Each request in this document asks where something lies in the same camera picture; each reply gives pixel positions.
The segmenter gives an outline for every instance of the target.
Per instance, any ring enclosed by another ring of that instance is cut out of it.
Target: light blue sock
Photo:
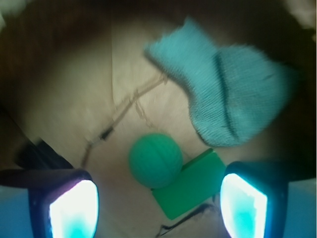
[[[188,92],[192,124],[211,146],[242,144],[267,127],[299,78],[252,47],[218,49],[190,18],[145,52]]]

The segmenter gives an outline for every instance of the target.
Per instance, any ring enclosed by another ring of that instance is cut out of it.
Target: green rubber ball
[[[139,183],[149,188],[171,184],[179,175],[182,165],[179,146],[163,134],[145,135],[130,150],[131,173]]]

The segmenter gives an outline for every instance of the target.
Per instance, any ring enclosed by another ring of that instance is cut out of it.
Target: green rectangular block
[[[225,168],[218,155],[208,149],[185,164],[175,182],[153,189],[152,194],[173,220],[218,193]]]

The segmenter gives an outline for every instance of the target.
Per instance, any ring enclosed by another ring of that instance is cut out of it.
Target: green ball
[[[163,134],[145,135],[130,150],[131,173],[139,183],[149,188],[161,188],[172,183],[182,165],[179,146]]]

